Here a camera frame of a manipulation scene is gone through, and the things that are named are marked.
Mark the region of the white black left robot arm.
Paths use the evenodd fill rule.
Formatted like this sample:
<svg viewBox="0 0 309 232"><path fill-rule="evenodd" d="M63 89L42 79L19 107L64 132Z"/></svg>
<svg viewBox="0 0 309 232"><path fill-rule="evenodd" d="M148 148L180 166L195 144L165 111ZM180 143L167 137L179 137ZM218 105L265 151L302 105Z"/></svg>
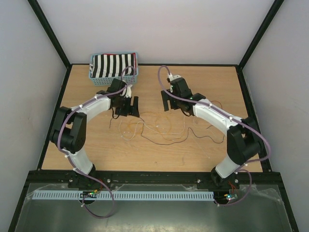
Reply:
<svg viewBox="0 0 309 232"><path fill-rule="evenodd" d="M137 96L132 97L133 85L120 79L113 79L108 89L101 90L90 100L72 108L60 107L50 132L49 140L65 154L73 170L80 174L79 181L85 187L96 183L94 164L86 154L86 127L99 114L112 110L118 116L139 117Z"/></svg>

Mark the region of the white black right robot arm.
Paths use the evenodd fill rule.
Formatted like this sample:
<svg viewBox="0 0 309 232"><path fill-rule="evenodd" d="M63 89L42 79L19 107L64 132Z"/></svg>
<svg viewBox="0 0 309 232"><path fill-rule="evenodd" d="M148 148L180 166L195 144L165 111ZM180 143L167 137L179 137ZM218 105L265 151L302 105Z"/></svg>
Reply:
<svg viewBox="0 0 309 232"><path fill-rule="evenodd" d="M229 114L214 105L205 96L193 94L186 80L179 75L169 74L169 89L161 91L164 110L180 109L186 116L195 116L210 123L226 137L227 155L211 171L211 182L216 188L228 183L228 177L258 154L263 140L257 135L255 121Z"/></svg>

